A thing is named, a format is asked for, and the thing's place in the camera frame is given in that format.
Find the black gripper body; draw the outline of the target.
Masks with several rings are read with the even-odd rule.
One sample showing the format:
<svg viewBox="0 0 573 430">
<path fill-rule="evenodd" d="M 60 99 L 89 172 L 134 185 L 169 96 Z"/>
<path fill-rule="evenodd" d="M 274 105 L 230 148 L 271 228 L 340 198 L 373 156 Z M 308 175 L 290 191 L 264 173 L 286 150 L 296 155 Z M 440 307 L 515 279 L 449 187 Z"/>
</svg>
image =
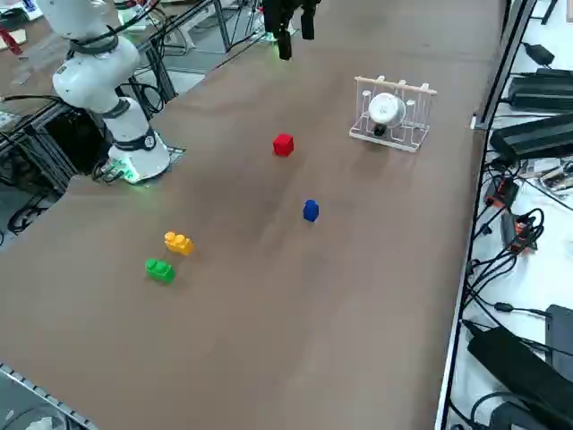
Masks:
<svg viewBox="0 0 573 430">
<path fill-rule="evenodd" d="M 299 7 L 303 9 L 315 8 L 321 0 L 263 0 L 264 11 L 294 11 Z"/>
</svg>

